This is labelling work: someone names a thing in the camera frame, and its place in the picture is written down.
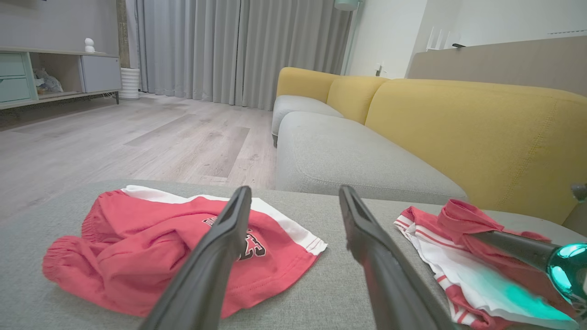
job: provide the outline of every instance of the gray seat cushion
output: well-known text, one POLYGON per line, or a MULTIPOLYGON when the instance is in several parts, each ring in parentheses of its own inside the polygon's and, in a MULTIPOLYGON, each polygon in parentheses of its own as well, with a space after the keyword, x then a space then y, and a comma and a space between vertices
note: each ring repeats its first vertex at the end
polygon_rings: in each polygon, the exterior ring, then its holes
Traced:
MULTIPOLYGON (((96 197, 104 191, 136 184, 188 197, 211 194, 230 197, 231 187, 196 186, 143 180, 88 184, 70 191, 9 222, 0 223, 0 328, 46 330, 138 329, 141 318, 109 311, 61 290, 41 273, 46 249, 63 235, 80 235, 80 226, 96 197)), ((375 329, 363 268, 346 250, 346 234, 338 197, 253 189, 280 212, 328 243, 316 264, 291 288, 251 309, 222 320, 222 330, 375 329)), ((446 295, 412 245, 392 220, 410 206, 438 214, 441 206, 364 200, 420 274, 426 287, 446 309, 446 295)), ((525 215, 490 211, 490 217, 517 231, 532 230, 555 244, 585 241, 569 229, 525 215)), ((543 329, 514 325, 512 329, 543 329)))
POLYGON ((285 116, 276 189, 336 195, 341 184, 364 198, 429 204, 467 199, 434 167, 359 123, 317 113, 285 116))
POLYGON ((333 107, 318 100, 303 96, 280 95, 275 99, 275 104, 273 106, 271 133, 274 136, 279 135, 279 125, 281 124, 281 120, 285 115, 294 111, 321 113, 328 116, 343 117, 343 115, 333 107))

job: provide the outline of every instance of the teal drawer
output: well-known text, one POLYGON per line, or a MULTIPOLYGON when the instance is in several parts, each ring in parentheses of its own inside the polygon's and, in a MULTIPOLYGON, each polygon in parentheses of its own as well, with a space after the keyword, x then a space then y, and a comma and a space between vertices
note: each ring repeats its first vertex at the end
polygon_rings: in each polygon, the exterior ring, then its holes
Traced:
POLYGON ((26 78, 0 79, 0 102, 31 98, 26 78))
POLYGON ((19 53, 0 53, 0 76, 24 76, 25 66, 19 53))

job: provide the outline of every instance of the yellow sofa backrest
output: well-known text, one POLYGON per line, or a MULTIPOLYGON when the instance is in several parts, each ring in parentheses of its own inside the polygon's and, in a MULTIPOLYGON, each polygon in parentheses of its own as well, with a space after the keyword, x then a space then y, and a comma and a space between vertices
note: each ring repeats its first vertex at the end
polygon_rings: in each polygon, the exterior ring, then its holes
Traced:
POLYGON ((373 95, 388 81, 383 77, 341 76, 332 82, 326 104, 345 118, 365 124, 373 95))
POLYGON ((570 184, 587 182, 587 98, 573 93, 389 80, 365 126, 444 173, 480 208, 562 224, 576 205, 570 184))
POLYGON ((276 97, 280 95, 305 96, 326 103, 328 91, 339 75, 289 66, 279 71, 276 97))

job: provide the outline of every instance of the wooden floor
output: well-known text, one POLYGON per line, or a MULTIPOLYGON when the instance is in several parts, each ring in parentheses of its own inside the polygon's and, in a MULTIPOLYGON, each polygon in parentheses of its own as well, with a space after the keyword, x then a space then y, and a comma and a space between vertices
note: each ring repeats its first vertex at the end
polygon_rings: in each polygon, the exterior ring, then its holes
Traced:
POLYGON ((272 112, 147 94, 68 106, 0 132, 0 223, 102 180, 274 188, 272 112))

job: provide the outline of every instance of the white figurine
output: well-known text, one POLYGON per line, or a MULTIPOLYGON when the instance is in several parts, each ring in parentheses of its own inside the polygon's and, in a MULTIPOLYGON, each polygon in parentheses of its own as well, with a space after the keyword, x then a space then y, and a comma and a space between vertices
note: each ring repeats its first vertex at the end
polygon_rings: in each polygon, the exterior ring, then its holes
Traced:
POLYGON ((94 49, 94 40, 86 38, 86 40, 84 40, 84 43, 86 44, 86 53, 94 53, 96 51, 94 49))

